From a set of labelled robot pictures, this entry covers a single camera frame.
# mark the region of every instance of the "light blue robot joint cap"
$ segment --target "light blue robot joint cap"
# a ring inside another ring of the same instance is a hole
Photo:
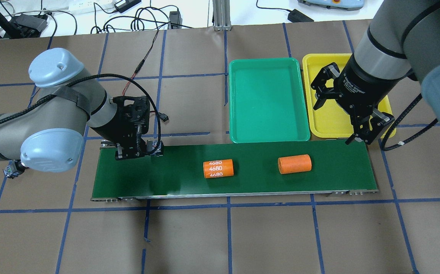
[[[63,48],[48,49],[29,66],[29,77],[37,87],[46,88],[64,83],[84,69],[71,52]]]

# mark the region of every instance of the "electrical connector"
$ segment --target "electrical connector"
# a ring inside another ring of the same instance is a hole
[[[180,11],[171,11],[169,12],[169,21],[171,22],[172,29],[180,29],[183,18],[181,18]]]
[[[297,22],[313,22],[313,19],[309,18],[305,14],[301,13],[299,10],[293,9],[288,14],[288,20],[297,23]]]
[[[142,2],[142,0],[121,0],[114,4],[115,8],[120,12],[124,13],[131,7],[137,5],[138,3]]]
[[[169,117],[166,114],[160,113],[160,112],[158,114],[159,114],[159,119],[161,119],[163,122],[166,122],[169,120]]]

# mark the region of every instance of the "green conveyor belt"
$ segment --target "green conveyor belt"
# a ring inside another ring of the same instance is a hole
[[[377,191],[364,143],[343,140],[166,146],[164,156],[115,160],[103,148],[92,201]],[[282,175],[277,159],[309,154],[312,170]],[[235,175],[205,179],[203,161],[233,159]]]

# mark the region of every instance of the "black cable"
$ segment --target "black cable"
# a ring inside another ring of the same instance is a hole
[[[143,59],[144,61],[147,59],[147,56],[149,56],[149,53],[151,53],[152,47],[154,47],[154,42],[156,41],[156,39],[157,39],[157,37],[158,37],[158,33],[159,33],[159,28],[157,29],[156,34],[154,35],[154,38],[152,39],[152,45],[151,45],[151,47],[149,48],[149,50],[147,51],[147,53],[146,53],[145,56],[144,56],[144,59]]]
[[[54,95],[54,94],[49,94],[49,95],[46,95],[46,96],[42,97],[42,98],[39,99],[35,104],[33,104],[32,106],[26,108],[25,110],[20,111],[20,112],[15,113],[15,114],[12,114],[12,115],[10,115],[10,116],[8,116],[8,117],[5,117],[5,118],[1,119],[1,120],[0,120],[0,125],[3,124],[3,123],[6,123],[6,122],[8,122],[8,121],[14,120],[15,118],[18,118],[18,117],[20,117],[20,116],[23,116],[23,115],[25,115],[25,114],[27,114],[27,113],[29,113],[30,111],[34,110],[36,107],[39,107],[40,105],[42,105],[42,104],[44,104],[44,103],[50,101],[50,100],[53,99],[54,97],[56,97],[56,95]]]
[[[134,19],[134,20],[137,19],[136,17],[133,17],[133,16],[120,15],[120,16],[116,16],[116,17],[112,17],[112,18],[108,19],[108,20],[105,22],[104,26],[106,26],[107,24],[109,24],[111,21],[113,21],[113,20],[115,20],[115,19],[119,19],[119,18],[132,18],[132,19]],[[154,22],[154,21],[152,21],[152,20],[142,19],[142,18],[141,18],[140,20],[147,21],[147,22]],[[160,23],[160,24],[168,24],[169,22],[157,21],[157,23]],[[175,24],[175,23],[171,23],[171,24],[174,25],[174,26],[180,26],[180,27],[184,27],[184,28],[192,29],[192,27],[190,27],[190,26],[185,26],[185,25]]]
[[[134,19],[132,22],[130,22],[130,29],[131,29],[131,30],[140,30],[140,29],[137,29],[137,28],[135,27],[134,22],[135,22],[136,20],[139,21],[139,22],[142,24],[142,30],[145,30],[145,24],[144,24],[144,22],[142,22],[141,19]]]
[[[51,38],[52,38],[52,37],[54,37],[54,35],[56,34],[56,31],[58,30],[58,21],[56,21],[56,19],[54,18],[53,14],[51,14],[51,12],[47,12],[46,14],[51,16],[51,18],[53,18],[53,20],[54,20],[55,26],[54,26],[54,32],[51,35]]]
[[[152,15],[152,19],[154,19],[154,22],[155,22],[155,24],[156,24],[156,28],[158,28],[159,26],[158,26],[158,23],[157,23],[157,19],[156,19],[156,17],[154,16],[154,13],[152,13],[152,11],[148,10],[147,8],[139,8],[139,9],[137,9],[137,11],[135,12],[135,17],[136,17],[136,18],[140,18],[140,14],[141,14],[143,11],[147,11],[147,12],[149,12],[149,13]]]
[[[107,25],[107,26],[105,27],[105,30],[107,30],[108,33],[110,32],[110,31],[108,30],[108,28],[112,28],[112,29],[113,29],[113,32],[117,32],[116,29],[115,29],[112,25]]]
[[[43,0],[41,0],[41,11],[39,11],[39,14],[38,14],[38,15],[41,15],[41,13],[42,13],[42,1],[43,1]]]
[[[11,21],[12,21],[13,16],[12,16],[12,14],[10,14],[10,12],[8,12],[8,9],[6,9],[5,5],[2,3],[2,0],[0,0],[0,5],[2,5],[2,7],[7,12],[8,16],[10,16]],[[22,37],[24,37],[24,31],[22,30],[22,27],[19,24],[17,24],[16,22],[13,22],[13,24],[17,27],[18,30],[20,30],[20,34],[22,35]]]
[[[411,102],[411,104],[409,104],[409,106],[406,107],[406,109],[404,109],[404,111],[401,113],[401,115],[398,117],[398,119],[396,119],[396,121],[394,121],[394,123],[391,125],[391,127],[389,127],[389,129],[387,130],[386,135],[384,135],[384,138],[382,139],[382,142],[381,142],[381,145],[380,145],[381,149],[383,151],[393,150],[395,148],[398,148],[398,147],[401,147],[401,146],[403,146],[405,144],[408,144],[409,142],[413,141],[414,139],[416,139],[417,137],[419,137],[420,135],[425,133],[427,130],[432,128],[434,125],[436,125],[436,123],[438,123],[438,119],[434,119],[425,128],[423,128],[422,130],[418,131],[416,134],[414,134],[413,136],[409,137],[408,139],[404,140],[403,141],[403,143],[404,143],[403,145],[396,144],[396,145],[392,145],[390,147],[386,147],[386,142],[387,142],[387,139],[389,139],[389,135],[391,135],[391,133],[394,131],[394,129],[399,125],[399,123],[401,123],[403,118],[406,117],[406,115],[408,115],[408,113],[418,104],[418,102],[420,102],[421,99],[422,99],[421,94],[419,94],[413,100],[413,102]]]
[[[7,12],[8,16],[10,16],[10,18],[13,18],[12,14],[10,14],[10,12],[8,12],[8,9],[6,9],[5,5],[2,3],[2,0],[0,0],[0,5],[2,5],[4,10]]]
[[[115,13],[115,12],[118,12],[118,10],[117,9],[115,9],[114,11],[111,11],[111,12],[107,12],[106,10],[104,10],[103,8],[102,8],[102,6],[100,6],[99,4],[97,4],[97,3],[95,3],[95,2],[93,2],[93,7],[96,9],[96,7],[95,6],[98,6],[98,7],[100,7],[100,9],[102,9],[103,10],[103,12],[105,12],[105,13],[107,13],[107,14],[112,14],[112,13]]]
[[[102,11],[105,12],[105,13],[107,13],[107,14],[112,14],[112,13],[115,13],[115,12],[118,11],[117,9],[115,9],[115,10],[112,11],[112,12],[107,12],[107,11],[105,11],[105,10],[103,9],[102,6],[100,6],[99,4],[93,2],[93,13],[94,13],[94,17],[95,17],[95,26],[93,26],[93,28],[91,28],[90,34],[93,32],[93,29],[94,29],[94,28],[97,29],[97,33],[101,33],[103,30],[105,30],[105,25],[107,25],[107,24],[105,23],[104,26],[103,26],[103,29],[100,29],[100,28],[98,27],[98,24],[97,24],[97,6],[100,7],[100,9],[102,9]]]
[[[76,35],[76,33],[78,32],[78,21],[76,20],[76,17],[74,17],[74,15],[72,15],[69,12],[64,11],[64,10],[56,10],[56,11],[53,11],[53,12],[63,12],[65,14],[71,15],[73,17],[73,19],[74,19],[74,33],[73,33],[73,35]]]
[[[266,10],[286,10],[287,12],[291,12],[292,10],[288,10],[288,9],[283,9],[283,8],[267,8],[267,7],[259,7],[258,5],[259,0],[255,1],[255,6],[258,7],[259,9],[266,9]]]
[[[175,5],[167,5],[167,6],[164,6],[162,8],[159,8],[159,9],[161,10],[161,9],[164,9],[164,8],[167,8],[167,7],[175,7],[177,11],[180,11],[180,8],[178,6],[175,6]]]
[[[147,97],[147,99],[151,102],[152,109],[154,109],[154,111],[156,113],[158,113],[158,110],[156,108],[156,104],[154,104],[154,101],[152,100],[150,95],[147,93],[147,91],[141,85],[139,85],[136,81],[134,81],[133,79],[131,79],[131,78],[127,77],[127,76],[113,74],[113,73],[96,74],[96,75],[84,77],[84,78],[81,78],[81,79],[78,79],[78,80],[74,80],[71,83],[67,84],[67,86],[68,87],[72,87],[72,86],[74,86],[74,85],[76,85],[78,83],[82,83],[84,81],[88,81],[88,80],[96,79],[96,78],[102,78],[102,77],[114,77],[114,78],[120,78],[120,79],[129,81],[130,83],[132,83],[133,85],[138,87],[138,89],[140,89],[142,92],[144,92],[144,94]],[[157,145],[152,149],[152,151],[146,151],[145,152],[146,155],[151,155],[154,152],[156,152],[156,150],[158,149],[158,147],[161,144],[161,121],[159,119],[159,116],[156,116],[156,120],[157,120],[157,123],[158,123],[158,141],[157,141]]]

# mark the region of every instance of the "orange battery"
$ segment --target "orange battery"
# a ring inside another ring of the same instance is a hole
[[[281,174],[310,171],[312,168],[311,158],[308,154],[280,157],[277,166]]]
[[[203,175],[206,179],[233,176],[234,163],[232,159],[203,162]]]

